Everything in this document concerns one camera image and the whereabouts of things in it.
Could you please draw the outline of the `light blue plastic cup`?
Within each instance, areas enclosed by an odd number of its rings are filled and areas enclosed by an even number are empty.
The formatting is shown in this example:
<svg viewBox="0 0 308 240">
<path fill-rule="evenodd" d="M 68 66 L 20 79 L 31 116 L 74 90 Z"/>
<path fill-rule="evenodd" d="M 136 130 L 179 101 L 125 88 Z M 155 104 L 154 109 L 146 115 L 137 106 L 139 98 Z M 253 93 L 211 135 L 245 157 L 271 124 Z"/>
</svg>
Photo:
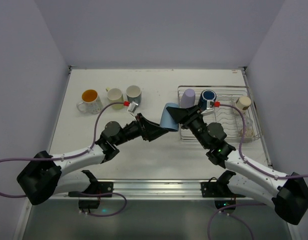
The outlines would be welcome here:
<svg viewBox="0 0 308 240">
<path fill-rule="evenodd" d="M 167 107 L 177 108 L 178 104 L 169 102 L 164 106 L 164 109 L 161 115 L 161 120 L 160 120 L 160 127 L 167 129 L 170 132 L 177 132 L 179 131 L 179 126 L 169 114 Z"/>
</svg>

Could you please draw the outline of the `lilac plastic cup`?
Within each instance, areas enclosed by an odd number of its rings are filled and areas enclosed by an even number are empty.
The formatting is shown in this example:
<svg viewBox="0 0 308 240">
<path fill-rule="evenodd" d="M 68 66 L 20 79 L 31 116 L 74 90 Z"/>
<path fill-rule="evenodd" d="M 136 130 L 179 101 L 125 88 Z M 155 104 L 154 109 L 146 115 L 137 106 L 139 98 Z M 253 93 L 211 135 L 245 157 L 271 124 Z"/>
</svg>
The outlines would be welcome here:
<svg viewBox="0 0 308 240">
<path fill-rule="evenodd" d="M 196 98 L 196 93 L 193 89 L 188 88 L 185 90 L 183 93 L 181 100 L 180 100 L 180 107 L 181 108 L 190 108 L 194 106 L 195 104 L 195 98 Z"/>
</svg>

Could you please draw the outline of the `dark blue mug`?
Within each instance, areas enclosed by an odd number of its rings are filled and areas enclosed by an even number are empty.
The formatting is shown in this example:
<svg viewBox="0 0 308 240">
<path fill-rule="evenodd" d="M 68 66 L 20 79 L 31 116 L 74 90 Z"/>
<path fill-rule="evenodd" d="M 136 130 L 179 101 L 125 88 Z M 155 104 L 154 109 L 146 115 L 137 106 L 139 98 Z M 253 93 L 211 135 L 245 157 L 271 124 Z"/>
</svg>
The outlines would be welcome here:
<svg viewBox="0 0 308 240">
<path fill-rule="evenodd" d="M 217 95 L 213 90 L 206 89 L 206 90 L 201 92 L 197 105 L 199 106 L 199 108 L 201 110 L 201 107 L 206 100 L 211 100 L 211 101 L 215 102 L 216 98 L 217 98 Z"/>
</svg>

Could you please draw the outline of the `grey-teal mug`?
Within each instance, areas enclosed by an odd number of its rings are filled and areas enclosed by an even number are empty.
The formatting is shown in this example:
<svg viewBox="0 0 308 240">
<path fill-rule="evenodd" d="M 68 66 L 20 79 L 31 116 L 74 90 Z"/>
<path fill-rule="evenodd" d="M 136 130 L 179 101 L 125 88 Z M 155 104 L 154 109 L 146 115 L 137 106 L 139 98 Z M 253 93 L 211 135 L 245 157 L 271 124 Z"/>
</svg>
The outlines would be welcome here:
<svg viewBox="0 0 308 240">
<path fill-rule="evenodd" d="M 140 105 L 142 100 L 142 91 L 137 85 L 131 85 L 126 89 L 126 96 L 130 103 L 135 102 L 137 105 Z"/>
</svg>

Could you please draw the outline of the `pale yellow-green mug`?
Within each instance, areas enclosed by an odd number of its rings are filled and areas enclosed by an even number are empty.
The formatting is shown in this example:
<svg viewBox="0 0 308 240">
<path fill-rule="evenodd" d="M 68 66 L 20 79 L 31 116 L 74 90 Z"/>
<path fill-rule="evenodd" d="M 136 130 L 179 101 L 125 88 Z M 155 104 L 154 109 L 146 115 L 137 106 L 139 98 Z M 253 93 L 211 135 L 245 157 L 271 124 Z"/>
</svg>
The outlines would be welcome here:
<svg viewBox="0 0 308 240">
<path fill-rule="evenodd" d="M 107 99 L 110 103 L 117 103 L 112 105 L 114 110 L 120 110 L 124 107 L 123 103 L 118 104 L 118 102 L 124 102 L 123 93 L 119 88 L 106 88 Z"/>
</svg>

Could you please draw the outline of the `white floral orange-inside mug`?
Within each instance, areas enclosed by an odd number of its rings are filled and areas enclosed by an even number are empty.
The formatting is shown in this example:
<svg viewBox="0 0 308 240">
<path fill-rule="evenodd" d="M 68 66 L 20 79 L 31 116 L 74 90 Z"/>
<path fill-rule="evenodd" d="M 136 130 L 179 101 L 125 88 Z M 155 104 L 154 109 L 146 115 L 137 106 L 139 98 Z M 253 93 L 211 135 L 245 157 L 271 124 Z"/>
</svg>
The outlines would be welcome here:
<svg viewBox="0 0 308 240">
<path fill-rule="evenodd" d="M 82 93 L 81 101 L 76 104 L 77 110 L 83 114 L 99 114 L 103 104 L 98 93 L 94 89 Z"/>
</svg>

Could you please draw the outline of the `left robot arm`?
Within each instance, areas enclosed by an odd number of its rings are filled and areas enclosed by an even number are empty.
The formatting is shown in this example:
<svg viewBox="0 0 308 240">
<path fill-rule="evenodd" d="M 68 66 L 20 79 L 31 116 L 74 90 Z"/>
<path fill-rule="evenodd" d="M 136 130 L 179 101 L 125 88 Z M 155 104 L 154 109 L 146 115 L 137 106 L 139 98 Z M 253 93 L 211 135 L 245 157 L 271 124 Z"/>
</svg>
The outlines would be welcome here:
<svg viewBox="0 0 308 240">
<path fill-rule="evenodd" d="M 137 114 L 135 120 L 121 127 L 116 121 L 108 122 L 100 138 L 90 147 L 49 155 L 46 151 L 36 154 L 17 176 L 17 182 L 33 205 L 39 205 L 60 192 L 60 179 L 91 165 L 112 160 L 118 153 L 118 145 L 141 137 L 153 141 L 168 133 L 168 129 Z"/>
</svg>

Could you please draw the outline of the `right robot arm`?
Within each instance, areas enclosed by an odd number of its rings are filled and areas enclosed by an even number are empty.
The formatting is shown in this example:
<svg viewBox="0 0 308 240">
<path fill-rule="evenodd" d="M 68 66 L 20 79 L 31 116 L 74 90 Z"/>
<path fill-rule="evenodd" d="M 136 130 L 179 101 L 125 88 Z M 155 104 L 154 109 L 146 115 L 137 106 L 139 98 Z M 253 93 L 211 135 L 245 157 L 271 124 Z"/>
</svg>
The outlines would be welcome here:
<svg viewBox="0 0 308 240">
<path fill-rule="evenodd" d="M 226 133 L 220 123 L 206 124 L 198 106 L 190 108 L 167 107 L 173 120 L 182 129 L 189 129 L 214 164 L 240 174 L 261 186 L 271 196 L 276 214 L 286 222 L 297 225 L 308 209 L 307 175 L 287 174 L 263 166 L 243 155 L 242 150 L 226 142 Z"/>
</svg>

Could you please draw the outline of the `cream cup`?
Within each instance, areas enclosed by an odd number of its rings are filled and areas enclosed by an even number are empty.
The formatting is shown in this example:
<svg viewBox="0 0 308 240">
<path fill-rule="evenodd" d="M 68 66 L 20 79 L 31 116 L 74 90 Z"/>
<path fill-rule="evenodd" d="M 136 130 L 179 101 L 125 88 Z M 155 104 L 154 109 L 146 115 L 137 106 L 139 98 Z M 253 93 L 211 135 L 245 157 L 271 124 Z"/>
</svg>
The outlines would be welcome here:
<svg viewBox="0 0 308 240">
<path fill-rule="evenodd" d="M 235 106 L 243 113 L 245 112 L 252 104 L 251 99 L 248 96 L 241 96 L 235 102 Z"/>
</svg>

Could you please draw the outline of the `clear glass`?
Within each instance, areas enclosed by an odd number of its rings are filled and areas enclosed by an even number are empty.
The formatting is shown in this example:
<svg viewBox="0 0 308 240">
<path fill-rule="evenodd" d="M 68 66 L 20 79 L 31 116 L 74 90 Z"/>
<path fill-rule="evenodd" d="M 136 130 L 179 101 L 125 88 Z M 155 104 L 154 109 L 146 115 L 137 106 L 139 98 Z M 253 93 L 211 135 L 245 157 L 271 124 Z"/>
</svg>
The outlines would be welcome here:
<svg viewBox="0 0 308 240">
<path fill-rule="evenodd" d="M 252 128 L 253 120 L 250 117 L 243 115 L 242 125 L 246 128 Z"/>
</svg>

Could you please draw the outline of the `small woven-pattern glass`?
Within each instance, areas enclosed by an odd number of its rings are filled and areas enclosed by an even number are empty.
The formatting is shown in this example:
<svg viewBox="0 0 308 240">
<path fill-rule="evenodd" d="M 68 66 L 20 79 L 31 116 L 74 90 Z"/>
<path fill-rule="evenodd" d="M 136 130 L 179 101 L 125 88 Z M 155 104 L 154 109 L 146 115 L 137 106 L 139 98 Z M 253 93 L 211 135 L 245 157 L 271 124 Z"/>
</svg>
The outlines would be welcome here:
<svg viewBox="0 0 308 240">
<path fill-rule="evenodd" d="M 244 136 L 244 138 L 252 138 L 254 137 L 254 131 L 252 128 L 247 128 L 243 134 L 243 129 L 240 131 L 240 136 Z"/>
</svg>

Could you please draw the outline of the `aluminium front rail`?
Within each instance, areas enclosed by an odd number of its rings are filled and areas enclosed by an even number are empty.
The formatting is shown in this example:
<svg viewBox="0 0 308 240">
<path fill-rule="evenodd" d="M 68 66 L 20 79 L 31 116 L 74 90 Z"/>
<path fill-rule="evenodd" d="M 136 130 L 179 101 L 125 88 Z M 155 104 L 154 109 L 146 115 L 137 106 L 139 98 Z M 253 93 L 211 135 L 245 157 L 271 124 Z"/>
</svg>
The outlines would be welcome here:
<svg viewBox="0 0 308 240">
<path fill-rule="evenodd" d="M 228 196 L 248 197 L 258 201 L 270 201 L 278 193 L 275 188 L 268 191 L 251 180 L 240 175 L 218 178 L 227 185 Z M 113 182 L 113 193 L 130 196 L 202 196 L 200 183 L 204 180 L 109 180 L 88 177 L 85 174 L 65 176 L 57 182 L 40 186 L 28 197 L 32 204 L 38 205 L 53 195 L 67 194 L 69 192 L 83 192 L 90 183 Z"/>
</svg>

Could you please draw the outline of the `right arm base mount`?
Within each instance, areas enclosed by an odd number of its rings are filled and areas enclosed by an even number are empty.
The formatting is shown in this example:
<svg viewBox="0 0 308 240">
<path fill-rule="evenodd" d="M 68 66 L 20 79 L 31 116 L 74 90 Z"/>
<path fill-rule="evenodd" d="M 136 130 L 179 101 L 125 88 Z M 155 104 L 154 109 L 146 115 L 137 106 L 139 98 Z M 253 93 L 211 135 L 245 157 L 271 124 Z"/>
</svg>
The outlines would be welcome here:
<svg viewBox="0 0 308 240">
<path fill-rule="evenodd" d="M 200 183 L 203 198 L 224 198 L 228 196 L 226 187 L 227 185 L 216 177 L 212 177 Z"/>
</svg>

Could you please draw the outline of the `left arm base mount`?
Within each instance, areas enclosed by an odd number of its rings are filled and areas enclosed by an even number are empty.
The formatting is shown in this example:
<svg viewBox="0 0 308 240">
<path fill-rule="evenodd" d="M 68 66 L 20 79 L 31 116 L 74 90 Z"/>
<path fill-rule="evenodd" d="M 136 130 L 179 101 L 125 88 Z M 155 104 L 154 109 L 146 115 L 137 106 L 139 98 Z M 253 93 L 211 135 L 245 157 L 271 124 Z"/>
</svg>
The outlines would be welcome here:
<svg viewBox="0 0 308 240">
<path fill-rule="evenodd" d="M 83 191 L 72 191 L 68 193 L 69 197 L 79 198 L 111 198 L 114 189 L 114 183 L 111 181 L 98 181 L 90 183 L 90 185 Z"/>
</svg>

